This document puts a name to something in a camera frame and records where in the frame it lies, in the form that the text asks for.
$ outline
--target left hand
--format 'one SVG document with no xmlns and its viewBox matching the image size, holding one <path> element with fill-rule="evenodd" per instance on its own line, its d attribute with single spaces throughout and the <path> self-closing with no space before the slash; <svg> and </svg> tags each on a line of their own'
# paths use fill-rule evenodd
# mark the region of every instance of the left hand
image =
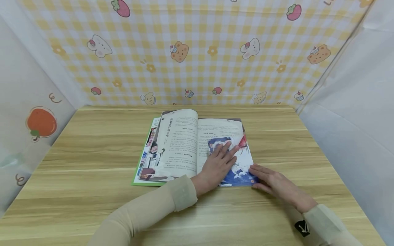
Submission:
<svg viewBox="0 0 394 246">
<path fill-rule="evenodd" d="M 208 191 L 215 189 L 223 181 L 226 174 L 237 160 L 234 156 L 240 149 L 237 145 L 231 151 L 227 152 L 231 145 L 228 141 L 224 146 L 217 145 L 214 152 L 208 157 L 203 166 L 203 170 L 191 178 L 197 192 L 200 196 Z"/>
</svg>

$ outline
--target wooden desk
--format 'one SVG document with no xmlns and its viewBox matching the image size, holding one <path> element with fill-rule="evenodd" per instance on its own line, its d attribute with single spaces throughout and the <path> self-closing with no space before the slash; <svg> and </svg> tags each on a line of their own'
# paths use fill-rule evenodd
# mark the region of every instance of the wooden desk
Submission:
<svg viewBox="0 0 394 246">
<path fill-rule="evenodd" d="M 132 187 L 151 121 L 168 109 L 84 107 L 0 220 L 0 245 L 86 245 L 115 209 L 155 187 Z M 189 105 L 200 117 L 239 117 L 256 163 L 280 171 L 331 208 L 365 246 L 384 245 L 294 110 L 285 105 Z M 220 188 L 147 232 L 139 245 L 302 245 L 278 201 Z"/>
</svg>

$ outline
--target hand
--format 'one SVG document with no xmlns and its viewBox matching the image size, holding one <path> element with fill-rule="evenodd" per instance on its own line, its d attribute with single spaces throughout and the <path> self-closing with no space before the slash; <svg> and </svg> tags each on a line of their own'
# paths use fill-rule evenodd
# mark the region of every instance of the hand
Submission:
<svg viewBox="0 0 394 246">
<path fill-rule="evenodd" d="M 197 196 L 215 189 L 236 162 L 237 157 L 234 156 L 234 154 L 240 149 L 240 147 L 237 145 L 231 151 L 227 152 L 230 145 L 230 141 L 228 141 L 224 146 L 218 144 L 214 152 L 205 161 L 203 170 L 191 178 L 196 189 Z"/>
<path fill-rule="evenodd" d="M 258 164 L 253 164 L 249 172 L 260 179 L 252 187 L 267 192 L 290 203 L 300 213 L 306 213 L 318 203 L 308 194 L 288 180 L 283 174 Z"/>
</svg>

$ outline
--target yellow gingham wallpaper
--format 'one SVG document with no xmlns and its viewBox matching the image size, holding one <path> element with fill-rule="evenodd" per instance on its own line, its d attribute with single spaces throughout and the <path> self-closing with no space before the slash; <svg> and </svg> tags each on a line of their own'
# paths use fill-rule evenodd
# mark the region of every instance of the yellow gingham wallpaper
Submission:
<svg viewBox="0 0 394 246">
<path fill-rule="evenodd" d="M 93 104 L 297 108 L 373 0 L 18 0 Z"/>
</svg>

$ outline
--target cartoon bunny sticker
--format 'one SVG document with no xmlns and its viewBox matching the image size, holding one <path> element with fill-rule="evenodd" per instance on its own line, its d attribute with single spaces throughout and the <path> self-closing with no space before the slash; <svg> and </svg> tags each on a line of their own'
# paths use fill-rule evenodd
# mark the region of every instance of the cartoon bunny sticker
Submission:
<svg viewBox="0 0 394 246">
<path fill-rule="evenodd" d="M 104 41 L 100 36 L 93 35 L 92 39 L 86 43 L 86 46 L 95 51 L 95 54 L 98 58 L 104 58 L 105 55 L 112 54 L 111 47 Z"/>
<path fill-rule="evenodd" d="M 250 42 L 241 46 L 242 58 L 249 59 L 251 56 L 257 55 L 260 52 L 260 42 L 257 38 L 253 38 Z"/>
</svg>

